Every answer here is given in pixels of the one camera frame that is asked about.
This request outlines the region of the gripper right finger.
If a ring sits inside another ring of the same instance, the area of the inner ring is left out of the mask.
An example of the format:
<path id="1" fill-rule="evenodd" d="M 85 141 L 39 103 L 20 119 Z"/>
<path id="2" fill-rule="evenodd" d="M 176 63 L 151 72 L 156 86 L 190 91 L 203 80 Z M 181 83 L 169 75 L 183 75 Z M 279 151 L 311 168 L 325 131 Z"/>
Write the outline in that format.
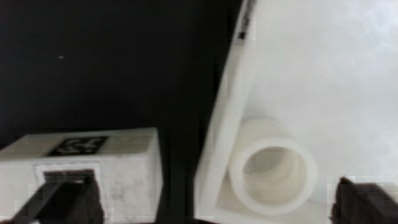
<path id="1" fill-rule="evenodd" d="M 398 224 L 398 202 L 375 183 L 354 183 L 343 177 L 334 199 L 332 224 Z"/>

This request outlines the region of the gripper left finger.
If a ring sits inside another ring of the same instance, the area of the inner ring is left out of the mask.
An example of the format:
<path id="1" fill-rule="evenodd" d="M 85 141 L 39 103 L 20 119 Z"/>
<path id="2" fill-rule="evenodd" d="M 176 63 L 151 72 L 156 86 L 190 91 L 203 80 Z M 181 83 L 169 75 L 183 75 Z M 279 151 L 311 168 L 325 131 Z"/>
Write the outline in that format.
<path id="1" fill-rule="evenodd" d="M 94 171 L 48 171 L 7 224 L 105 224 Z"/>

